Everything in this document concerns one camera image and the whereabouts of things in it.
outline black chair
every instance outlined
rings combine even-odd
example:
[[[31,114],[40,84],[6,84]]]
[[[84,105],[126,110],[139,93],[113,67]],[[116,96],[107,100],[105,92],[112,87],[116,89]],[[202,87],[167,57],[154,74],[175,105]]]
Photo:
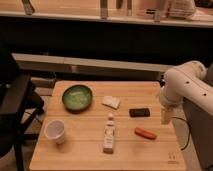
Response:
[[[26,134],[36,115],[44,113],[44,101],[34,92],[29,75],[19,69],[12,54],[0,39],[0,158],[14,147],[18,171],[24,170],[22,145],[38,134]],[[23,122],[26,109],[34,109]]]

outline white paper cup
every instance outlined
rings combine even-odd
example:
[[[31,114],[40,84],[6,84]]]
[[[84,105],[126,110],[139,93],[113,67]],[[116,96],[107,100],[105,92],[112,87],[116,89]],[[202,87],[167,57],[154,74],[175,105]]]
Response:
[[[56,144],[62,144],[65,141],[65,126],[61,120],[53,120],[45,126],[45,136]]]

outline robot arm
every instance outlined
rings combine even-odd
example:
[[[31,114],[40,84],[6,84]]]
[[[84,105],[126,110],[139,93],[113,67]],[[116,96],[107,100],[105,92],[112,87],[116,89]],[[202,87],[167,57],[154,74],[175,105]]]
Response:
[[[198,61],[190,61],[166,71],[166,84],[159,94],[159,101],[165,110],[177,107],[185,97],[213,115],[213,88],[202,81],[206,71],[205,66]],[[165,113],[164,116],[169,118],[163,120],[171,120],[171,115]]]

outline floor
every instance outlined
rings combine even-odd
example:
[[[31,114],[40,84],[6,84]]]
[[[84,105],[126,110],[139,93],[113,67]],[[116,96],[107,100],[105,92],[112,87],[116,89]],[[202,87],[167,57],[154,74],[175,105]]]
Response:
[[[50,95],[52,93],[52,89],[37,88],[36,91],[44,99],[45,101],[44,109],[46,109],[48,101],[50,99]],[[28,131],[39,132],[41,128],[41,122],[44,116],[45,115],[39,116],[36,120],[34,120],[32,126],[30,127]],[[175,116],[185,118],[184,112],[181,107],[175,110]],[[185,122],[178,119],[173,119],[173,124],[178,136],[180,148],[182,148],[187,142],[188,127]],[[25,171],[29,170],[29,163],[33,154],[35,143],[36,143],[35,141],[31,141],[31,142],[28,142],[25,146],[23,146]],[[194,149],[193,141],[191,138],[189,141],[189,145],[187,146],[185,150],[183,150],[183,156],[187,166],[186,171],[201,171],[200,165],[197,159],[197,155]],[[16,163],[15,163],[13,149],[6,156],[0,159],[0,171],[16,171]]]

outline bowl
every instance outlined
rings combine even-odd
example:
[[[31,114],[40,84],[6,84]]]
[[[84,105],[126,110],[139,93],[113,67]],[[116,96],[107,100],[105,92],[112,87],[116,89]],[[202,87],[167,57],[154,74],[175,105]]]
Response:
[[[71,111],[82,111],[92,103],[92,91],[85,85],[74,85],[66,89],[62,96],[64,106]]]

